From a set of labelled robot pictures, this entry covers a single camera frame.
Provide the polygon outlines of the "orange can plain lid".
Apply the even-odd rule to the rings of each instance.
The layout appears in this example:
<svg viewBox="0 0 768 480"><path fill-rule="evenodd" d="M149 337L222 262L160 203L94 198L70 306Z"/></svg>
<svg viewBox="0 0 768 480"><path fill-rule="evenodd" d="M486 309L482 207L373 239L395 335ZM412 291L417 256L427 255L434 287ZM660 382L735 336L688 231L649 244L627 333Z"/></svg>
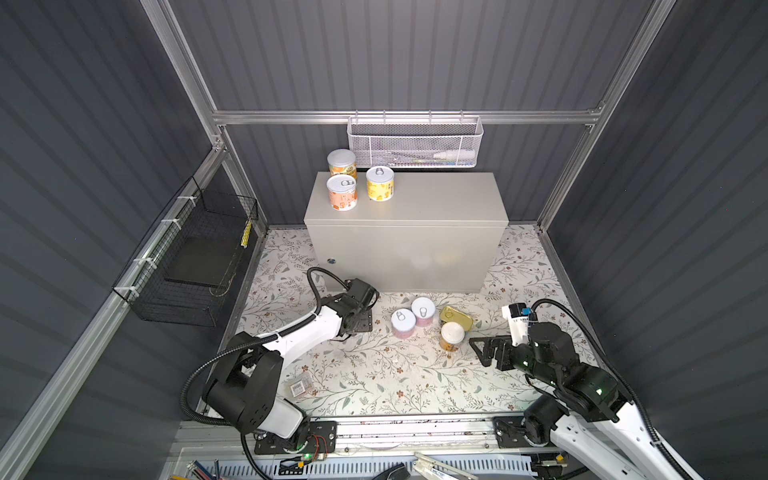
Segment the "orange can plain lid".
<svg viewBox="0 0 768 480"><path fill-rule="evenodd" d="M459 349L465 339L466 331L463 326L457 322L446 322L440 330L440 347L447 352L454 352Z"/></svg>

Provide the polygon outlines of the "pink label can front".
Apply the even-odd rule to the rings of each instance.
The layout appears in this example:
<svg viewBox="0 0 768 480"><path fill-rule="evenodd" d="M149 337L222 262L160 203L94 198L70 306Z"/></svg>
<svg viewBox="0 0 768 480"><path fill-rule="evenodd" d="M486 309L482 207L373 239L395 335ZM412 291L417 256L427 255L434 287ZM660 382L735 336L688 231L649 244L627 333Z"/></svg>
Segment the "pink label can front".
<svg viewBox="0 0 768 480"><path fill-rule="evenodd" d="M416 317L410 309L401 308L391 315L393 335L398 339L407 339L415 331Z"/></svg>

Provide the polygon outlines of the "pink label can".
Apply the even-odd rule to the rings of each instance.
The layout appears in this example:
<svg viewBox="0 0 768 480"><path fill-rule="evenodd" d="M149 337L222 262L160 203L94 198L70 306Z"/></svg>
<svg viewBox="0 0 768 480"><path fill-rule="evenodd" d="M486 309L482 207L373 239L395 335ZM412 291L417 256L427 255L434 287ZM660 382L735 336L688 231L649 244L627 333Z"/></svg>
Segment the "pink label can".
<svg viewBox="0 0 768 480"><path fill-rule="evenodd" d="M407 339L415 331L416 317L410 309L401 308L391 315L393 335L398 339Z"/></svg>
<svg viewBox="0 0 768 480"><path fill-rule="evenodd" d="M427 297L418 297L411 304L411 311L415 316L418 327L427 327L434 321L436 305Z"/></svg>

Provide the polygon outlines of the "orange peach label can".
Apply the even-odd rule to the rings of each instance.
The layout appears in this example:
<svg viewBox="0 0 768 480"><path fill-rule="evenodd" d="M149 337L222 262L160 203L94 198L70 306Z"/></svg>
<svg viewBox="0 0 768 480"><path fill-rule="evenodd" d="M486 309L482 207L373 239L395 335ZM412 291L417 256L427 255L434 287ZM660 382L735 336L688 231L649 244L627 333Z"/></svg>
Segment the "orange peach label can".
<svg viewBox="0 0 768 480"><path fill-rule="evenodd" d="M326 186L331 206L336 211L349 211L357 205L357 181L351 175L331 176Z"/></svg>

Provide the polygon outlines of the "yellow label can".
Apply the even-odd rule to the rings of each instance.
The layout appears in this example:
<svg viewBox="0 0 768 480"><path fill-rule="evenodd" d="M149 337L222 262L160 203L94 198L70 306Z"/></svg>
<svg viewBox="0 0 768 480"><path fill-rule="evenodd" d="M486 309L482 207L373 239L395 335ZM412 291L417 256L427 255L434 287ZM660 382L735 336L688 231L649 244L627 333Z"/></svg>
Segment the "yellow label can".
<svg viewBox="0 0 768 480"><path fill-rule="evenodd" d="M394 171L386 166L371 167L366 171L367 194L370 200L386 202L394 195Z"/></svg>

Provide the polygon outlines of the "green orange label can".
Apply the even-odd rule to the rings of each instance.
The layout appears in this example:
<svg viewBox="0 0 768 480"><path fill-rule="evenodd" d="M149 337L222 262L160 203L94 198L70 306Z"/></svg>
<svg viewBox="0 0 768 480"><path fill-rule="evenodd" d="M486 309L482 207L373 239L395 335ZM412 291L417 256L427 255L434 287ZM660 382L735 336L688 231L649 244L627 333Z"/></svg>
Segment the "green orange label can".
<svg viewBox="0 0 768 480"><path fill-rule="evenodd" d="M357 178L356 155L348 149L335 149L327 155L332 176L348 175Z"/></svg>

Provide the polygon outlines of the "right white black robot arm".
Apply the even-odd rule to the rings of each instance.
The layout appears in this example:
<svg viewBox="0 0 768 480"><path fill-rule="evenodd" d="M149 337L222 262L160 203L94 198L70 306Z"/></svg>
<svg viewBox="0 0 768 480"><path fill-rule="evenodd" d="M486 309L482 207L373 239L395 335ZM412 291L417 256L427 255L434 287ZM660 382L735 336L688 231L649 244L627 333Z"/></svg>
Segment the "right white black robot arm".
<svg viewBox="0 0 768 480"><path fill-rule="evenodd" d="M628 390L581 361L558 325L535 322L521 336L475 337L469 344L482 365L546 384L515 427L529 444L552 444L600 479L698 478L643 419Z"/></svg>

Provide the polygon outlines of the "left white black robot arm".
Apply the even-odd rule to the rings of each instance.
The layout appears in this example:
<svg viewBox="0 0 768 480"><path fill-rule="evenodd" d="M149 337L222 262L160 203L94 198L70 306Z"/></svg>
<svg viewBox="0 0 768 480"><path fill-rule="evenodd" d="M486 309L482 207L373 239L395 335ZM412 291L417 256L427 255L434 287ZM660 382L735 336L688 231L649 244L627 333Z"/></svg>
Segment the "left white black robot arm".
<svg viewBox="0 0 768 480"><path fill-rule="evenodd" d="M202 400L226 425L243 436L272 435L279 447L290 451L307 442L310 420L279 397L284 369L314 347L351 333L379 298L374 287L358 278L344 281L335 295L322 297L315 285L310 288L316 300L312 311L269 334L233 337L202 390Z"/></svg>

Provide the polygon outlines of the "gold flat sardine tin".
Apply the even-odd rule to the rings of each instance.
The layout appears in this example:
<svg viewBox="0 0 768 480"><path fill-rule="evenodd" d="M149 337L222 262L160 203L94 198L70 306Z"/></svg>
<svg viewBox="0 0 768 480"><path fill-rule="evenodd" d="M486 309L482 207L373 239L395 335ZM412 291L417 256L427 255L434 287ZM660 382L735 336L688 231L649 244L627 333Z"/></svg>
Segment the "gold flat sardine tin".
<svg viewBox="0 0 768 480"><path fill-rule="evenodd" d="M442 323L454 322L459 324L465 332L469 332L474 325L474 319L469 314L450 305L441 309L439 318Z"/></svg>

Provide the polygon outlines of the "pink label can back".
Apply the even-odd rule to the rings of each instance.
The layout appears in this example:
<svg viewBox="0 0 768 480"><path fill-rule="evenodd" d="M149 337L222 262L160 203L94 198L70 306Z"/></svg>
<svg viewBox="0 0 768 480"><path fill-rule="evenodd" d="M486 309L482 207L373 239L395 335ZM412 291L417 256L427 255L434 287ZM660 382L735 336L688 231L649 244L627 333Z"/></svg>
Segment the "pink label can back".
<svg viewBox="0 0 768 480"><path fill-rule="evenodd" d="M436 305L427 297L418 297L411 304L411 311L415 316L418 327L427 327L434 321Z"/></svg>

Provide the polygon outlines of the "small clear plastic box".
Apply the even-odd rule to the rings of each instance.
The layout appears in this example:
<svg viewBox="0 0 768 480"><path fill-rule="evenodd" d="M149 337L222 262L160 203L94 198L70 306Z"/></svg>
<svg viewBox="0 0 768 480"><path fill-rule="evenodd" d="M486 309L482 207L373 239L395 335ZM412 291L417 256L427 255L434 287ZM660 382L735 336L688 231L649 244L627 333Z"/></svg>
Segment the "small clear plastic box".
<svg viewBox="0 0 768 480"><path fill-rule="evenodd" d="M289 400L295 401L310 395L313 391L313 382L307 372L291 376L285 380L285 393Z"/></svg>

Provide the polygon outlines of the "grey metal cabinet box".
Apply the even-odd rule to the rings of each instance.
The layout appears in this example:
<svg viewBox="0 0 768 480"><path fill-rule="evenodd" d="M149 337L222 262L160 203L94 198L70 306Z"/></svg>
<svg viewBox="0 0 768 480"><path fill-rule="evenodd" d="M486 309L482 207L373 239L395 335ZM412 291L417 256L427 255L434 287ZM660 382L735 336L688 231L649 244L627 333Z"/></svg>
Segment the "grey metal cabinet box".
<svg viewBox="0 0 768 480"><path fill-rule="evenodd" d="M348 211L332 207L329 178L316 176L304 217L321 267L381 292L481 290L509 224L493 174L398 172L392 199L361 185Z"/></svg>

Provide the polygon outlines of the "yellow tag on basket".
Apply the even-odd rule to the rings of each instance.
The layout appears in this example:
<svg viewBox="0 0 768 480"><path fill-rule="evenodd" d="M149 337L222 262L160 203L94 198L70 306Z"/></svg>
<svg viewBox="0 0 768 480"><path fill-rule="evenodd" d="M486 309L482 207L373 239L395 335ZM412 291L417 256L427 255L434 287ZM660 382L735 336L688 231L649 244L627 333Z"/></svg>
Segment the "yellow tag on basket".
<svg viewBox="0 0 768 480"><path fill-rule="evenodd" d="M240 240L240 246L244 249L248 247L251 231L252 231L252 221L248 220L244 226L244 230Z"/></svg>

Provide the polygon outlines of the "white tube in basket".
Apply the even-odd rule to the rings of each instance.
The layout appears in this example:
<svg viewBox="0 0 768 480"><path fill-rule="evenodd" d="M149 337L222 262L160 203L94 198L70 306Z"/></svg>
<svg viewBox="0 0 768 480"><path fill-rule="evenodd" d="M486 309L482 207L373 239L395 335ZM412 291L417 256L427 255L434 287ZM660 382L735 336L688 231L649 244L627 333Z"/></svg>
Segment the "white tube in basket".
<svg viewBox="0 0 768 480"><path fill-rule="evenodd" d="M466 150L466 149L448 150L448 151L436 152L432 155L432 158L436 161L442 161L442 162L453 162L453 163L472 162L476 158L476 153L474 150Z"/></svg>

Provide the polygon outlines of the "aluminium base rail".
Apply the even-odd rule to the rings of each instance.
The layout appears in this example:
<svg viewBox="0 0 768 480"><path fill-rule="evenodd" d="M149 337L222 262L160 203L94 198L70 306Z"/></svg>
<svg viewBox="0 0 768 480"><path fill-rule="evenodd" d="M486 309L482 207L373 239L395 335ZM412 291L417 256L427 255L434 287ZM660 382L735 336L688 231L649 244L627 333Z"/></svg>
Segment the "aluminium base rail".
<svg viewBox="0 0 768 480"><path fill-rule="evenodd" d="M535 447L522 435L502 436L495 419L522 423L520 412L459 414L383 415L326 417L334 422L334 434L327 434L310 450L336 457L374 456L395 453L517 453L554 451L549 444ZM170 447L171 460L236 460L243 457L240 434L231 427L209 426L185 421Z"/></svg>

